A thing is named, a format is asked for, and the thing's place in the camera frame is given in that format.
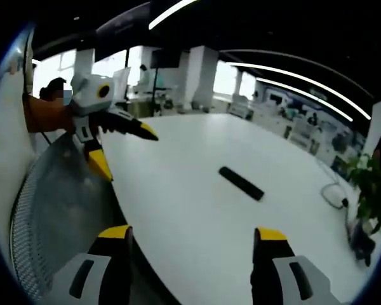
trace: green leaves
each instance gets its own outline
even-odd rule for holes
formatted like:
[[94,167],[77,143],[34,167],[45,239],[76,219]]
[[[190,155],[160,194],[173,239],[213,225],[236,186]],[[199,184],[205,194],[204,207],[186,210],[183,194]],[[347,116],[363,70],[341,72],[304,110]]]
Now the green leaves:
[[361,190],[357,217],[362,220],[376,219],[372,234],[381,229],[381,169],[378,161],[364,155],[347,164],[350,179]]

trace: oval table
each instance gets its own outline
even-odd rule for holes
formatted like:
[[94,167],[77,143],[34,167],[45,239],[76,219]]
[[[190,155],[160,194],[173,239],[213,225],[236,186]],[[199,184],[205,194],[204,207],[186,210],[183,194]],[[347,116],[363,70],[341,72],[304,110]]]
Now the oval table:
[[[252,304],[253,232],[283,232],[331,281],[340,301],[352,301],[371,266],[349,249],[344,211],[320,189],[331,179],[310,154],[229,114],[144,119],[159,142],[102,134],[123,214],[149,264],[183,305]],[[218,174],[222,166],[262,189],[260,202]],[[342,181],[351,205],[357,195]]]

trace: dark hair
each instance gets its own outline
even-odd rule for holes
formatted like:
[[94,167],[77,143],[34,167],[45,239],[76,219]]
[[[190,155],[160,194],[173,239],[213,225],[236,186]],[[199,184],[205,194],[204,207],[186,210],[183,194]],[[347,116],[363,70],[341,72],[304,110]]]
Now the dark hair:
[[47,101],[53,100],[52,95],[56,91],[62,91],[64,89],[64,83],[66,83],[66,80],[63,78],[55,78],[51,80],[47,87],[41,88],[39,91],[39,98]]
[[66,83],[66,80],[64,80],[63,78],[55,78],[50,81],[47,88],[51,91],[63,90],[64,83]]
[[41,100],[49,100],[51,98],[51,93],[47,87],[41,88],[39,91],[39,98]]

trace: ceiling light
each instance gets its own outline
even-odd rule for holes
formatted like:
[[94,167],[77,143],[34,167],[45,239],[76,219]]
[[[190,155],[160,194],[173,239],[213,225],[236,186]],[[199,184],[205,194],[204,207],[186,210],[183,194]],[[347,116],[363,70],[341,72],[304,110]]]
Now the ceiling light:
[[227,56],[229,56],[230,58],[234,57],[234,56],[229,54],[229,52],[249,52],[249,53],[252,52],[252,53],[260,53],[260,54],[269,54],[269,55],[276,55],[276,56],[282,56],[282,57],[289,57],[289,58],[294,58],[294,59],[297,59],[297,60],[301,60],[303,62],[308,62],[308,63],[310,63],[312,65],[316,65],[318,67],[321,67],[323,69],[329,70],[330,72],[339,75],[341,78],[344,78],[346,81],[349,81],[354,86],[357,86],[359,89],[361,89],[363,92],[365,92],[371,98],[374,98],[374,96],[370,92],[365,90],[362,86],[357,84],[351,78],[348,78],[346,75],[341,74],[340,72],[336,71],[335,69],[332,69],[331,67],[328,67],[327,65],[320,64],[319,62],[315,62],[315,61],[307,59],[305,57],[299,57],[299,56],[296,56],[296,55],[287,54],[287,53],[283,53],[283,52],[276,52],[276,51],[271,51],[271,50],[256,50],[256,49],[229,49],[229,50],[220,50],[220,52],[227,53]]
[[282,87],[282,88],[285,88],[285,89],[288,89],[288,90],[291,90],[291,91],[294,91],[294,92],[297,92],[301,95],[304,95],[306,97],[309,97],[317,102],[319,102],[320,104],[322,105],[325,105],[326,107],[329,107],[331,110],[339,113],[339,115],[345,117],[346,119],[348,119],[350,122],[353,122],[353,119],[351,117],[349,117],[348,115],[346,115],[346,113],[344,113],[343,111],[337,109],[335,106],[327,103],[325,100],[322,100],[318,97],[315,97],[314,95],[310,94],[310,93],[307,93],[307,92],[304,92],[302,90],[299,90],[299,89],[296,89],[294,87],[291,87],[291,86],[288,86],[286,84],[282,84],[282,83],[278,83],[277,81],[270,81],[269,79],[264,79],[264,78],[256,78],[257,81],[261,81],[263,83],[269,83],[269,84],[272,84],[274,86],[279,86],[279,87]]
[[371,116],[369,116],[367,112],[362,110],[362,108],[357,106],[353,101],[349,100],[347,97],[345,97],[344,95],[340,94],[339,92],[337,92],[337,91],[335,91],[335,90],[325,86],[324,84],[321,84],[321,83],[319,83],[317,81],[314,81],[313,79],[306,78],[305,76],[302,76],[302,75],[299,75],[299,74],[295,74],[295,73],[292,73],[292,72],[288,72],[288,71],[285,71],[285,70],[281,70],[281,69],[277,69],[277,68],[272,68],[272,67],[267,67],[267,66],[264,66],[264,65],[244,64],[244,63],[239,63],[239,62],[229,62],[228,64],[233,65],[233,66],[238,66],[238,67],[249,67],[249,68],[268,70],[268,71],[272,71],[272,72],[278,72],[278,73],[282,73],[282,74],[285,74],[285,75],[293,76],[294,78],[301,79],[302,81],[307,81],[308,83],[314,84],[314,85],[316,85],[316,86],[318,86],[318,87],[320,87],[320,88],[322,88],[322,89],[324,89],[324,90],[326,90],[326,91],[336,95],[337,97],[340,97],[342,100],[344,100],[350,106],[352,106],[358,112],[360,112],[366,119],[371,119]]
[[182,0],[175,4],[174,6],[171,6],[168,8],[165,12],[160,14],[157,18],[155,18],[150,24],[148,25],[148,29],[152,30],[157,24],[160,24],[162,21],[167,19],[169,16],[180,10],[181,8],[187,6],[190,3],[193,3],[197,0]]

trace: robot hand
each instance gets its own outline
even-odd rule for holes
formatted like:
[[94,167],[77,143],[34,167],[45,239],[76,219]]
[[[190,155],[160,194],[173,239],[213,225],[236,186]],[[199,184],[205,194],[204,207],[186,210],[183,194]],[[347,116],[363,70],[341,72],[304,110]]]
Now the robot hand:
[[135,119],[123,109],[112,106],[114,96],[112,78],[75,74],[70,84],[73,90],[70,108],[74,113],[76,135],[84,144],[88,164],[105,179],[112,180],[102,146],[91,126],[101,126],[103,129],[116,130],[123,134],[131,133],[148,140],[158,140],[158,137],[150,126]]

